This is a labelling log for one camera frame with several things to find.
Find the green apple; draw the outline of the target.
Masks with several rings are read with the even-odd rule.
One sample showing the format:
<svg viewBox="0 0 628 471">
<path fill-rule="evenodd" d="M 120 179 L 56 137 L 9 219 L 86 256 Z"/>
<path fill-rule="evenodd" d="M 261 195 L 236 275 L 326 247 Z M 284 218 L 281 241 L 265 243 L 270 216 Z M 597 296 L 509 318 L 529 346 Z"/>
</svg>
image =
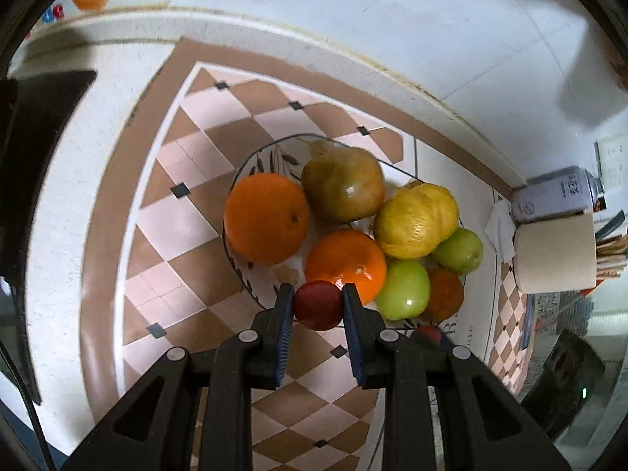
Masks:
<svg viewBox="0 0 628 471">
<path fill-rule="evenodd" d="M 427 270 L 418 259 L 392 259 L 376 305 L 390 321 L 417 318 L 428 306 L 430 291 Z"/>
<path fill-rule="evenodd" d="M 483 259 L 481 239 L 467 228 L 457 228 L 432 252 L 434 261 L 457 276 L 466 276 L 479 268 Z"/>
</svg>

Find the small red cherry tomato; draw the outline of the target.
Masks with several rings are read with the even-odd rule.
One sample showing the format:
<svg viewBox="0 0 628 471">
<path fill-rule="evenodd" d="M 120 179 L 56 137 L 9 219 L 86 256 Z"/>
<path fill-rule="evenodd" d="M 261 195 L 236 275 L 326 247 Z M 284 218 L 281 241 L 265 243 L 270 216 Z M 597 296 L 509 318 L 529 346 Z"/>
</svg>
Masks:
<svg viewBox="0 0 628 471">
<path fill-rule="evenodd" d="M 417 341 L 423 342 L 425 345 L 430 345 L 431 348 L 441 348 L 442 332 L 438 327 L 421 325 L 414 329 L 412 337 Z"/>
</svg>

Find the large orange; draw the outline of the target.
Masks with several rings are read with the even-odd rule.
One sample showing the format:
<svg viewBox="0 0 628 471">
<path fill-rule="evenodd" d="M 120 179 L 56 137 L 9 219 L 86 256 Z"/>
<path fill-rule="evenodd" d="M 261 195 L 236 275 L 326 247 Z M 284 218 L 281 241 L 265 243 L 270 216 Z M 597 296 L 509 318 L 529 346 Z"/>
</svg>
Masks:
<svg viewBox="0 0 628 471">
<path fill-rule="evenodd" d="M 383 251 L 364 232 L 340 228 L 314 243 L 303 261 L 307 282 L 326 281 L 338 289 L 356 285 L 363 305 L 378 296 L 386 280 L 386 259 Z"/>
</svg>

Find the small orange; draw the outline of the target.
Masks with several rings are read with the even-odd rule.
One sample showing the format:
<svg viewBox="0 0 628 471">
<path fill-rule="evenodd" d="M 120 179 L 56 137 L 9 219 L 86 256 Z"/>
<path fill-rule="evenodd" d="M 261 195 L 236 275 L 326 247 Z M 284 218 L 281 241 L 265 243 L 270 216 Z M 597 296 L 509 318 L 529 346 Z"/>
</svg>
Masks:
<svg viewBox="0 0 628 471">
<path fill-rule="evenodd" d="M 464 301 L 464 290 L 459 276 L 448 269 L 431 269 L 428 276 L 430 298 L 420 316 L 426 323 L 437 325 L 459 312 Z"/>
</svg>

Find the dark orange tangerine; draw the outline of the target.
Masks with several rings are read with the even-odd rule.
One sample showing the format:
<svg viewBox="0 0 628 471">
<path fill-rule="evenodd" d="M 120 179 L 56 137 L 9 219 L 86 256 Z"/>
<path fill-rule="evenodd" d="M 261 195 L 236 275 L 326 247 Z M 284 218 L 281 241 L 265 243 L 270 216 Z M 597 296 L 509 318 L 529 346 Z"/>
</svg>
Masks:
<svg viewBox="0 0 628 471">
<path fill-rule="evenodd" d="M 224 213 L 231 248 L 254 265 L 273 266 L 295 255 L 309 230 L 310 209 L 302 189 L 276 173 L 237 182 Z"/>
</svg>

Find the large yellow lemon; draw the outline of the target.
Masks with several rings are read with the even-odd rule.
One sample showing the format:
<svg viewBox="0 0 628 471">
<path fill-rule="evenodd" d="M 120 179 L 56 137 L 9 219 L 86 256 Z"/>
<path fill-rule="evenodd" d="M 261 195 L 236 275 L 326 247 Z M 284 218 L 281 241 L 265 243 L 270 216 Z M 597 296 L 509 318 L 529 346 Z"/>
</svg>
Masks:
<svg viewBox="0 0 628 471">
<path fill-rule="evenodd" d="M 459 228 L 459 207 L 445 187 L 409 184 L 384 202 L 372 224 L 375 241 L 386 255 L 423 258 Z"/>
</svg>

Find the brownish red-green apple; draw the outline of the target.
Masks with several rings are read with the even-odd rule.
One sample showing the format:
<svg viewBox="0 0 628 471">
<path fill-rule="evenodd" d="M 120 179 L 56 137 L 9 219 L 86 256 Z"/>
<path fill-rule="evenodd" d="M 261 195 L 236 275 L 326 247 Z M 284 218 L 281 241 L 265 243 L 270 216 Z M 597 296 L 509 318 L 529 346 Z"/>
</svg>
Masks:
<svg viewBox="0 0 628 471">
<path fill-rule="evenodd" d="M 380 163 L 360 148 L 334 147 L 311 159 L 300 183 L 314 214 L 327 222 L 374 216 L 385 199 Z"/>
</svg>

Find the checkered table mat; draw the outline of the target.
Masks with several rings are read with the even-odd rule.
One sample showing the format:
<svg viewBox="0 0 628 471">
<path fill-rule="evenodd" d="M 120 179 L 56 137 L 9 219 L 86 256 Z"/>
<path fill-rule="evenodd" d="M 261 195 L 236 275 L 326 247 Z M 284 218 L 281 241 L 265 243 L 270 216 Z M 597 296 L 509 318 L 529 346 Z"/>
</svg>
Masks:
<svg viewBox="0 0 628 471">
<path fill-rule="evenodd" d="M 275 57 L 181 39 L 142 94 L 100 184 L 83 268 L 81 347 L 89 406 L 101 419 L 165 350 L 211 349 L 299 287 L 314 243 L 333 231 L 305 203 L 302 170 L 348 159 L 363 198 L 348 212 L 338 265 L 367 300 L 383 284 L 371 241 L 398 186 L 450 193 L 450 226 L 481 232 L 511 186 L 407 113 L 329 75 Z"/>
</svg>

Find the white tissue paper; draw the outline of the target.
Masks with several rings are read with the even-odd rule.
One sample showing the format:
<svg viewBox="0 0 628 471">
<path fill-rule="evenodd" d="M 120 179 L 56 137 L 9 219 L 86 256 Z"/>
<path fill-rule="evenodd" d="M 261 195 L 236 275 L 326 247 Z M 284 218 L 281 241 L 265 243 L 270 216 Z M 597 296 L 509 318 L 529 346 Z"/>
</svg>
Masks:
<svg viewBox="0 0 628 471">
<path fill-rule="evenodd" d="M 509 263 L 515 256 L 513 238 L 516 226 L 513 222 L 511 205 L 506 199 L 494 203 L 484 232 L 495 248 L 497 258 L 502 263 Z"/>
</svg>

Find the oval floral ceramic plate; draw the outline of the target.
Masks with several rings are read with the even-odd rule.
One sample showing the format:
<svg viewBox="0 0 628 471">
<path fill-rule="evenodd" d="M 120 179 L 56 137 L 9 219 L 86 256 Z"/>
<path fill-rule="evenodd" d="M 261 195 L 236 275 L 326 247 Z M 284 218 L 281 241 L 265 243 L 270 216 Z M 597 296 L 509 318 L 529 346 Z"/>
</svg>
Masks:
<svg viewBox="0 0 628 471">
<path fill-rule="evenodd" d="M 448 189 L 365 149 L 301 134 L 245 159 L 226 199 L 224 245 L 263 309 L 283 283 L 351 283 L 387 321 L 437 323 L 464 298 L 461 276 L 429 263 L 462 228 L 459 216 Z"/>
</svg>

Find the blue smartphone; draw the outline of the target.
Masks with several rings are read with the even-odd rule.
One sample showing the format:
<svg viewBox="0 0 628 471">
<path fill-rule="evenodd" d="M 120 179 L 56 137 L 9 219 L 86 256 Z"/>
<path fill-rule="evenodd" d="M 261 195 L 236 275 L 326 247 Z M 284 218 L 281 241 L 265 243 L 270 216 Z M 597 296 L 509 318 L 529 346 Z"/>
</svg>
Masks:
<svg viewBox="0 0 628 471">
<path fill-rule="evenodd" d="M 522 336 L 520 336 L 520 349 L 527 350 L 531 337 L 534 333 L 535 321 L 535 294 L 528 294 L 526 298 L 526 312 L 522 325 Z"/>
</svg>

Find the cream utensil holder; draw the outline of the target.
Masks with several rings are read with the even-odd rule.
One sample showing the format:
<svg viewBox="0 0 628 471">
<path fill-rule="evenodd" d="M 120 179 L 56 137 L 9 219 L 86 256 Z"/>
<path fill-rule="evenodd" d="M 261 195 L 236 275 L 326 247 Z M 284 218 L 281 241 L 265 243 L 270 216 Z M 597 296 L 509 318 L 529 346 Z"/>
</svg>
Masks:
<svg viewBox="0 0 628 471">
<path fill-rule="evenodd" d="M 524 294 L 576 291 L 596 285 L 596 239 L 591 213 L 519 225 L 514 276 Z"/>
</svg>

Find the grey spray can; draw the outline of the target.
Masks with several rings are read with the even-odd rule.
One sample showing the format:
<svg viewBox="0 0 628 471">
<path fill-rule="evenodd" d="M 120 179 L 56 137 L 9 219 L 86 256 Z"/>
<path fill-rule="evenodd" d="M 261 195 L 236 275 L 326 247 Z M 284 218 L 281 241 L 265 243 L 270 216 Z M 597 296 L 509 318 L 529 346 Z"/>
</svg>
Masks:
<svg viewBox="0 0 628 471">
<path fill-rule="evenodd" d="M 569 166 L 536 177 L 516 189 L 511 198 L 511 213 L 517 223 L 574 215 L 594 210 L 603 194 L 599 177 L 579 166 Z"/>
</svg>

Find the utensils in holder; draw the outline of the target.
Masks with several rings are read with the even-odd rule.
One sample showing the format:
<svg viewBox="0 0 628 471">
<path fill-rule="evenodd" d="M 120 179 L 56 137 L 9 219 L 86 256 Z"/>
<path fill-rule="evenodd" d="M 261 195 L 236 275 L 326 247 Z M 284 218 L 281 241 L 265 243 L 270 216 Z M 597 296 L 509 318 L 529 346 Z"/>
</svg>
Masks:
<svg viewBox="0 0 628 471">
<path fill-rule="evenodd" d="M 596 233 L 596 277 L 617 279 L 627 268 L 627 216 L 620 210 Z"/>
</svg>

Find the black induction cooktop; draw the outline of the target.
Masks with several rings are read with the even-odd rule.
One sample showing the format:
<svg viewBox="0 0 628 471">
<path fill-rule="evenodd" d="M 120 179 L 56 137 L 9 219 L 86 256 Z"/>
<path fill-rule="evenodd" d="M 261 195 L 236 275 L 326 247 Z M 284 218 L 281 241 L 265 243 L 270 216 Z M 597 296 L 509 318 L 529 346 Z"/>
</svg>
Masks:
<svg viewBox="0 0 628 471">
<path fill-rule="evenodd" d="M 94 70 L 1 81 L 1 342 L 42 403 L 29 350 L 26 273 L 33 218 L 55 148 Z"/>
</svg>

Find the white wall socket panel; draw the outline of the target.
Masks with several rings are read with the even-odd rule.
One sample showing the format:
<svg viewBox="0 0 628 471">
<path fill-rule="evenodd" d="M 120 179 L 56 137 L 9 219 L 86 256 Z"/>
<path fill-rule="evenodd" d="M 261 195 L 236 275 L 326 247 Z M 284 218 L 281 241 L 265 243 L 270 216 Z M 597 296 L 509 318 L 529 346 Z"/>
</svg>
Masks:
<svg viewBox="0 0 628 471">
<path fill-rule="evenodd" d="M 595 142 L 599 174 L 604 189 L 622 189 L 628 179 L 628 134 L 626 132 L 601 138 Z"/>
</svg>

